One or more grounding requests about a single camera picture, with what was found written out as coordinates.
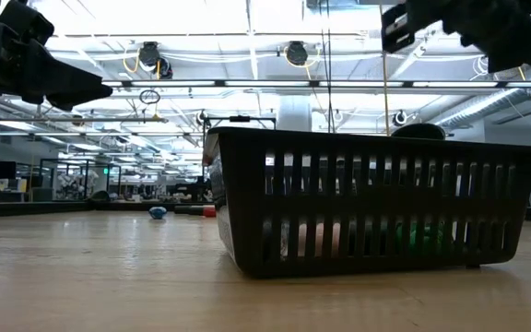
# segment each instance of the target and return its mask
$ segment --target duct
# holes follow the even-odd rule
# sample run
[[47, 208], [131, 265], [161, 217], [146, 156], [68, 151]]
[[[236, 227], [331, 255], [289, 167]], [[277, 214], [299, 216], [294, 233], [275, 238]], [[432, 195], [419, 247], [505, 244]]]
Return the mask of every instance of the duct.
[[[526, 72], [526, 80], [531, 81], [531, 70]], [[505, 89], [489, 96], [472, 98], [458, 104], [449, 111], [442, 113], [430, 120], [435, 125], [457, 127], [469, 125], [476, 120], [504, 110], [512, 104], [519, 104], [529, 100], [530, 95], [526, 89]]]
[[[13, 103], [10, 103], [10, 102], [5, 102], [3, 101], [1, 98], [0, 98], [0, 110], [3, 110], [5, 112], [8, 112], [8, 113], [22, 113], [24, 115], [27, 115], [27, 116], [35, 116], [36, 113], [35, 112], [31, 112], [30, 110], [28, 109], [24, 109], [20, 106], [17, 106], [16, 104], [13, 104]], [[16, 121], [16, 122], [27, 122], [28, 120], [26, 118], [20, 118], [20, 117], [10, 117], [10, 118], [2, 118], [0, 119], [1, 121]], [[47, 124], [42, 124], [42, 127], [44, 128], [51, 128], [53, 131], [68, 131], [67, 127], [66, 126], [62, 126], [62, 125], [55, 125], [53, 123], [47, 123]], [[89, 142], [89, 143], [94, 143], [94, 144], [99, 144], [100, 142], [99, 141], [95, 141], [95, 140], [92, 140], [92, 139], [89, 139], [89, 138], [85, 138], [85, 141], [86, 142]]]
[[[319, 14], [319, 3], [323, 11], [327, 10], [327, 2], [325, 0], [306, 0], [306, 7], [314, 14]], [[398, 5], [398, 0], [383, 0], [383, 5], [394, 6]], [[378, 0], [329, 0], [329, 11], [354, 11], [354, 10], [370, 10], [371, 6], [378, 6]]]
[[310, 132], [313, 129], [311, 96], [282, 96], [277, 129]]

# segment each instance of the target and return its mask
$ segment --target ceiling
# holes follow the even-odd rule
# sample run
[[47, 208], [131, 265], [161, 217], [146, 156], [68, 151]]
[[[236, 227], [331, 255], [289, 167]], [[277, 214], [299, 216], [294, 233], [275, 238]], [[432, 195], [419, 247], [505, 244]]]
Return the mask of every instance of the ceiling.
[[[329, 79], [333, 81], [382, 81], [384, 78], [389, 81], [521, 80], [517, 70], [499, 73], [496, 77], [487, 74], [486, 60], [481, 58], [480, 52], [474, 47], [461, 47], [458, 36], [443, 34], [440, 24], [419, 31], [413, 45], [400, 53], [388, 54], [384, 61], [379, 7], [355, 3], [354, 0], [332, 0], [327, 17], [325, 8], [320, 15], [317, 8], [306, 7], [302, 0], [29, 1], [29, 5], [55, 26], [54, 36], [46, 45], [51, 54], [107, 81], [155, 79], [140, 65], [133, 70], [137, 50], [143, 42], [159, 43], [161, 55], [171, 64], [174, 80], [326, 81], [324, 60], [330, 61]], [[304, 43], [310, 55], [308, 68], [292, 66], [286, 60], [285, 48], [292, 41]], [[330, 56], [321, 56], [323, 45], [330, 48]], [[307, 95], [312, 111], [321, 114], [316, 121], [313, 118], [313, 130], [327, 130], [324, 113], [330, 97], [323, 87], [157, 87], [154, 90], [161, 99], [151, 105], [141, 102], [139, 95], [143, 90], [146, 88], [117, 88], [112, 97], [77, 106], [71, 113], [51, 109], [46, 103], [38, 109], [8, 97], [0, 101], [3, 104], [0, 117], [61, 119], [79, 115], [92, 119], [81, 126], [70, 122], [38, 123], [30, 130], [98, 133], [85, 137], [54, 136], [57, 141], [49, 142], [58, 144], [59, 148], [65, 148], [64, 143], [77, 142], [103, 147], [106, 152], [125, 152], [129, 146], [135, 146], [133, 153], [160, 154], [163, 151], [163, 154], [177, 155], [179, 151], [201, 151], [201, 126], [196, 116], [202, 111], [210, 116], [275, 118], [284, 96]], [[385, 133], [386, 113], [405, 111], [416, 115], [411, 121], [416, 121], [413, 118], [429, 121], [473, 96], [496, 91], [494, 87], [395, 88], [388, 90], [385, 104], [382, 85], [377, 89], [339, 87], [331, 91], [331, 101], [336, 111], [337, 132], [382, 134]], [[490, 119], [497, 122], [514, 113], [515, 109], [505, 107], [500, 113], [490, 115]], [[155, 114], [160, 120], [150, 122], [148, 119]], [[522, 121], [502, 125], [531, 125], [520, 123]], [[273, 128], [269, 122], [243, 125]], [[0, 132], [9, 130], [18, 131], [0, 125]], [[116, 136], [103, 135], [110, 132], [148, 135], [138, 136], [135, 139], [141, 140], [138, 142], [120, 142]], [[157, 133], [165, 136], [150, 135]], [[85, 151], [75, 146], [71, 149]]]

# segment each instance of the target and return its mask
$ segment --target green object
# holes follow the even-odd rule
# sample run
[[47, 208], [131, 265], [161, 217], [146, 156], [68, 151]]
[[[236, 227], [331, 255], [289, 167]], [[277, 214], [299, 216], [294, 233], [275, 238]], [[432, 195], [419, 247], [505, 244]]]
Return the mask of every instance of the green object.
[[[443, 223], [440, 223], [438, 225], [438, 237], [436, 241], [436, 248], [435, 253], [440, 253], [442, 251], [443, 241], [444, 241], [444, 234], [443, 234]], [[447, 240], [450, 243], [453, 242], [452, 236]], [[403, 242], [403, 224], [398, 224], [396, 226], [396, 242], [402, 243]], [[412, 222], [411, 223], [411, 230], [409, 232], [409, 252], [411, 254], [419, 254], [418, 247], [417, 247], [417, 223]], [[424, 255], [429, 254], [431, 252], [431, 225], [425, 225], [423, 228], [423, 250], [422, 253]]]

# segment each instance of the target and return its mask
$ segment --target wall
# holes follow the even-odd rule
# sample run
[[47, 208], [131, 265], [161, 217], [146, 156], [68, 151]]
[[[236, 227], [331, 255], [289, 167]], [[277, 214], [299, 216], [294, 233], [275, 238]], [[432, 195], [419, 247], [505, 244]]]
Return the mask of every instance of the wall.
[[486, 141], [486, 129], [483, 120], [476, 121], [468, 129], [455, 129], [451, 132], [453, 137], [448, 140], [484, 143]]
[[488, 143], [531, 146], [531, 126], [490, 126], [485, 129]]
[[43, 142], [29, 142], [22, 137], [12, 137], [11, 145], [0, 142], [0, 160], [38, 165], [42, 158], [58, 158], [57, 147]]

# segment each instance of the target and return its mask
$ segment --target pipe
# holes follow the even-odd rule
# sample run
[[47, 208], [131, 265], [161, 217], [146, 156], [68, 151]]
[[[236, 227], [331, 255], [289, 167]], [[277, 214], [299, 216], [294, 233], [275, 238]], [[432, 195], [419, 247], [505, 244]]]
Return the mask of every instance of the pipe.
[[38, 118], [38, 119], [8, 119], [0, 118], [0, 121], [19, 122], [19, 123], [94, 123], [94, 122], [118, 122], [118, 123], [167, 123], [165, 119], [141, 119], [141, 118]]
[[[531, 81], [531, 70], [526, 73], [526, 80]], [[530, 99], [526, 89], [504, 89], [489, 96], [480, 96], [456, 105], [454, 108], [430, 120], [431, 124], [446, 127], [468, 125], [476, 120], [519, 104]]]

